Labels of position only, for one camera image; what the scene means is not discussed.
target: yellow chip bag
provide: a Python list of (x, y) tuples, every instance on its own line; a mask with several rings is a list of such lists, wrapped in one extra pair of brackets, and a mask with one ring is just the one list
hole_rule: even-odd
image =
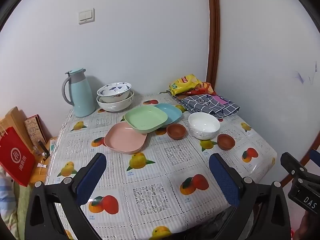
[(169, 88), (171, 94), (175, 96), (176, 94), (195, 88), (198, 84), (202, 84), (202, 82), (198, 80), (195, 75), (190, 74), (179, 78), (174, 83), (170, 84)]

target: white logo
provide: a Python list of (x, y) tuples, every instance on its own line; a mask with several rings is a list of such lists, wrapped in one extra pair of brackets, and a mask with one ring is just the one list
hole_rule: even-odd
[(21, 154), (18, 148), (13, 148), (11, 150), (11, 159), (14, 163), (19, 163), (21, 161)]

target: green plate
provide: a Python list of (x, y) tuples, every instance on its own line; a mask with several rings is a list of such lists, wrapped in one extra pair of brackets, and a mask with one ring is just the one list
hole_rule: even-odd
[(124, 119), (139, 133), (150, 133), (160, 128), (168, 116), (154, 106), (140, 106), (124, 115)]

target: snack package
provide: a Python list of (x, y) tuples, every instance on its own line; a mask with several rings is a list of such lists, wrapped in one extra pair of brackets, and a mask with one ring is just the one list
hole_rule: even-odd
[(198, 84), (194, 89), (191, 89), (189, 91), (182, 93), (182, 95), (186, 95), (186, 96), (203, 95), (203, 94), (216, 95), (216, 93), (212, 89), (211, 84), (208, 82), (202, 82), (201, 84)]
[(190, 74), (185, 77), (179, 78), (174, 83), (170, 84), (169, 88), (171, 94), (175, 96), (176, 94), (193, 89), (199, 84), (202, 84), (202, 82), (198, 80), (195, 75)]

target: pitcher handle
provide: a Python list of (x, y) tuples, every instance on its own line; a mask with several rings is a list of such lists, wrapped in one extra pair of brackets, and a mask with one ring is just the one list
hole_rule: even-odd
[(69, 105), (72, 105), (72, 106), (74, 106), (75, 104), (72, 102), (72, 101), (69, 101), (68, 100), (68, 98), (67, 98), (67, 96), (66, 96), (66, 91), (65, 91), (65, 87), (66, 87), (66, 83), (68, 82), (68, 81), (70, 81), (71, 80), (71, 77), (69, 76), (69, 77), (67, 77), (67, 79), (63, 82), (63, 84), (62, 84), (62, 96), (63, 96), (63, 99), (69, 104)]

